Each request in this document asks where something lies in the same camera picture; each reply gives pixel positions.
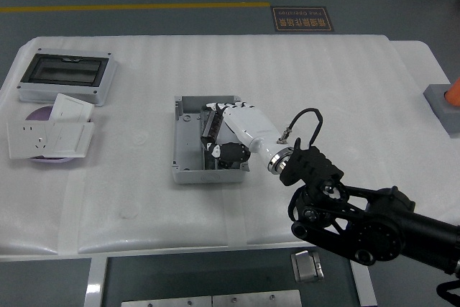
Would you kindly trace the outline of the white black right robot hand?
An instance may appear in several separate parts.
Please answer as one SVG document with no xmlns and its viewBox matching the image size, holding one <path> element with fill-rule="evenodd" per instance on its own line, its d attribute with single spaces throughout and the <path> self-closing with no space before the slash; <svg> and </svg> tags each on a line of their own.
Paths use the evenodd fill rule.
<svg viewBox="0 0 460 307">
<path fill-rule="evenodd" d="M 258 154 L 267 170 L 280 174 L 286 166 L 293 148 L 285 143 L 275 125 L 255 106 L 246 102 L 209 103 L 210 112 L 201 142 L 204 150 L 216 159 L 221 167 L 230 168 Z M 219 143 L 221 127 L 226 125 L 236 136 L 236 142 Z"/>
</svg>

